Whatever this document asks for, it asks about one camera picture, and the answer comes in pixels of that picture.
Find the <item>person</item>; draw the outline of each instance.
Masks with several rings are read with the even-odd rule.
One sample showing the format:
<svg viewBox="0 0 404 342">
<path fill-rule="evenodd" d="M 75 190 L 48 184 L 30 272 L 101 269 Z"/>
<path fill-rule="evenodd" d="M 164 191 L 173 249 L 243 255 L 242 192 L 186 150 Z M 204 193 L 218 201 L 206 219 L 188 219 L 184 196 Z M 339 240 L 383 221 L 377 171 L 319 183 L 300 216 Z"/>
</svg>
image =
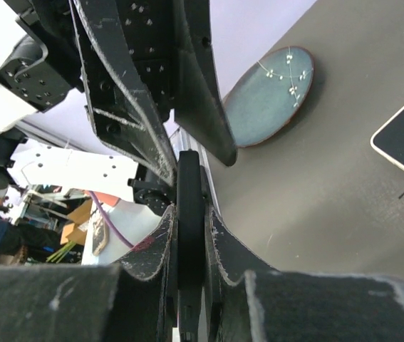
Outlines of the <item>person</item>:
<svg viewBox="0 0 404 342">
<path fill-rule="evenodd" d="M 0 206 L 3 204 L 4 199 L 0 199 Z M 61 248 L 60 242 L 61 236 L 52 230 L 25 223 L 14 226 L 0 218 L 0 254 L 15 255 L 22 246 L 56 251 Z"/>
</svg>

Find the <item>white backdrop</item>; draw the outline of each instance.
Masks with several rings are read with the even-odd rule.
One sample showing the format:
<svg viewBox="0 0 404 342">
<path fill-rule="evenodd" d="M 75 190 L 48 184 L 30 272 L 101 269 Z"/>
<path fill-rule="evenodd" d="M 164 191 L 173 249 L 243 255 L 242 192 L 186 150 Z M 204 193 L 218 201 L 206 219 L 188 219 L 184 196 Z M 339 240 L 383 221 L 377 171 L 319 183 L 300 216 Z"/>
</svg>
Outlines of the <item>white backdrop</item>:
<svg viewBox="0 0 404 342">
<path fill-rule="evenodd" d="M 242 74 L 258 61 L 316 0 L 212 0 L 212 43 L 219 91 L 225 96 Z M 7 56 L 24 32 L 15 13 L 0 0 L 0 60 Z M 94 136 L 86 119 L 84 94 L 72 91 L 53 110 L 27 120 L 45 130 L 67 137 L 91 152 L 112 154 Z M 167 131 L 176 125 L 170 121 Z"/>
</svg>

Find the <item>purple cable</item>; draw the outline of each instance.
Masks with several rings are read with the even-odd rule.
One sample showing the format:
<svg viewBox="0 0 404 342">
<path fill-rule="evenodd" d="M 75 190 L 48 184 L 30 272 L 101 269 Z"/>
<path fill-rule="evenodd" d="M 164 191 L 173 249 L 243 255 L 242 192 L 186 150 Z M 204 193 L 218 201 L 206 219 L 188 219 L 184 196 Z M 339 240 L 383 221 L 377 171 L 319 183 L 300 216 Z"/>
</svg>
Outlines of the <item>purple cable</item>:
<svg viewBox="0 0 404 342">
<path fill-rule="evenodd" d="M 102 216 L 102 218 L 105 220 L 105 223 L 107 224 L 108 228 L 110 228 L 111 230 L 113 230 L 113 232 L 116 234 L 116 236 L 119 238 L 119 240 L 121 240 L 121 242 L 123 244 L 125 244 L 127 247 L 129 248 L 133 248 L 133 244 L 131 244 L 118 230 L 118 228 L 115 227 L 115 225 L 113 224 L 113 222 L 111 222 L 110 217 L 108 216 L 108 214 L 105 212 L 105 210 L 102 208 L 102 204 L 99 202 L 99 199 L 97 198 L 97 196 L 95 195 L 95 193 L 93 191 L 88 191 L 90 198 L 93 199 L 93 202 L 95 204 L 95 206 L 97 207 L 98 211 L 100 212 L 100 215 Z"/>
</svg>

